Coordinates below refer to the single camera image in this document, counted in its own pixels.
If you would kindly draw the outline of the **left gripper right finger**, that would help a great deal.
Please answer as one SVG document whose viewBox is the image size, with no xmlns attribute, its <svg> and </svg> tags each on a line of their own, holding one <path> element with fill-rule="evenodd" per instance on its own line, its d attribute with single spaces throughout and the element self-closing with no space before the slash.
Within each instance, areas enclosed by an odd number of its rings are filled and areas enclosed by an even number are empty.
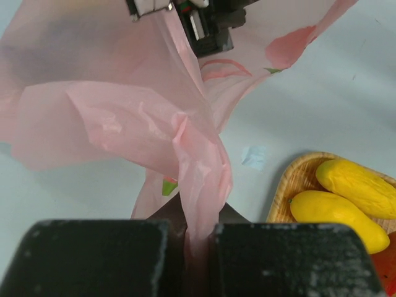
<svg viewBox="0 0 396 297">
<path fill-rule="evenodd" d="M 336 223 L 252 223 L 231 206 L 210 236 L 210 296 L 385 296 L 358 235 Z"/>
</svg>

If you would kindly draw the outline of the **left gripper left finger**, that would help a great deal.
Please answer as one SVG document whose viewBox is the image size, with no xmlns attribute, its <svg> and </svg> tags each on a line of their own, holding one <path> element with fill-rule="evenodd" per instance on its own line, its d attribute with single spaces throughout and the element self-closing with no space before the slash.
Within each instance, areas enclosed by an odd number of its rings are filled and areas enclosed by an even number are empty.
<svg viewBox="0 0 396 297">
<path fill-rule="evenodd" d="M 181 296 L 179 196 L 146 220 L 44 220 L 22 237 L 2 296 Z"/>
</svg>

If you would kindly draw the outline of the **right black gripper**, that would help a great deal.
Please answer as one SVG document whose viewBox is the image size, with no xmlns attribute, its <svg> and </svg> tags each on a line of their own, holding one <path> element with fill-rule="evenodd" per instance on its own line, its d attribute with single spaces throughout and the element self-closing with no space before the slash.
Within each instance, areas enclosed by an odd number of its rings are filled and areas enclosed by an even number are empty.
<svg viewBox="0 0 396 297">
<path fill-rule="evenodd" d="M 255 2 L 256 0 L 130 0 L 126 4 L 134 22 L 154 12 L 175 10 L 195 56 L 204 58 L 233 49 L 230 29 L 246 23 L 245 7 Z"/>
</svg>

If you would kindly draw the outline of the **yellow fake mango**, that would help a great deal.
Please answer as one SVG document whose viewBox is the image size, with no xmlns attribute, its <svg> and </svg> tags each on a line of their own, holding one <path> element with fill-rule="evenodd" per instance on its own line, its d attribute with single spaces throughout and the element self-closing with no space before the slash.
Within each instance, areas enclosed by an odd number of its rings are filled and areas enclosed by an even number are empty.
<svg viewBox="0 0 396 297">
<path fill-rule="evenodd" d="M 390 244 L 385 230 L 349 200 L 324 191 L 304 191 L 290 200 L 290 211 L 299 223 L 339 223 L 352 228 L 369 254 Z"/>
</svg>

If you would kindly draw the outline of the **woven bamboo tray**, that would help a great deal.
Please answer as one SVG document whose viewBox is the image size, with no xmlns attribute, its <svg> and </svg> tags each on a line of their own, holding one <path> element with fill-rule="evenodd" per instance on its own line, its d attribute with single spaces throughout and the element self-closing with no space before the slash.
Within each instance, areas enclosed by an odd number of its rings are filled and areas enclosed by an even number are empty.
<svg viewBox="0 0 396 297">
<path fill-rule="evenodd" d="M 313 152 L 294 159 L 280 178 L 267 217 L 268 223 L 294 223 L 291 200 L 304 191 L 325 191 L 316 178 L 316 170 L 325 161 L 338 160 L 332 153 Z"/>
</svg>

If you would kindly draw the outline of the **fake watermelon slice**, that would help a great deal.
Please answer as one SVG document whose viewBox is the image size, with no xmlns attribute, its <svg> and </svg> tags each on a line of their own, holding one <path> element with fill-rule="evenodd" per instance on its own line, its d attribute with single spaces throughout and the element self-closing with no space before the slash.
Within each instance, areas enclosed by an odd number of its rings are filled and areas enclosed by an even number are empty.
<svg viewBox="0 0 396 297">
<path fill-rule="evenodd" d="M 390 244 L 387 249 L 371 255 L 382 286 L 388 296 L 395 296 L 395 232 L 389 234 Z"/>
</svg>

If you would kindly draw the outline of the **pink plastic bag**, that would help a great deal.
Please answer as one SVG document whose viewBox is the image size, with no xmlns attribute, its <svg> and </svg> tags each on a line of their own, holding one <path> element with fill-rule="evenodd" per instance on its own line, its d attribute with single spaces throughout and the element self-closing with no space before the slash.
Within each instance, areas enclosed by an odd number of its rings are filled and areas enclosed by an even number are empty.
<svg viewBox="0 0 396 297">
<path fill-rule="evenodd" d="M 109 157 L 147 169 L 134 215 L 177 180 L 191 254 L 232 188 L 219 138 L 234 107 L 353 1 L 258 1 L 232 50 L 192 51 L 175 11 L 132 22 L 124 1 L 23 1 L 1 38 L 1 140 L 37 170 Z"/>
</svg>

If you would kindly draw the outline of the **fake yellow banana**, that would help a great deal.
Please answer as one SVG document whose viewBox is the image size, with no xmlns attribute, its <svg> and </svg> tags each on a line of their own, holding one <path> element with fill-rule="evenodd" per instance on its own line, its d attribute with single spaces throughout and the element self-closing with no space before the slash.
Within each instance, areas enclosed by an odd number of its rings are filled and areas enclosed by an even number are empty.
<svg viewBox="0 0 396 297">
<path fill-rule="evenodd" d="M 323 162 L 316 178 L 322 187 L 354 203 L 375 218 L 395 218 L 395 187 L 365 167 L 346 159 Z"/>
</svg>

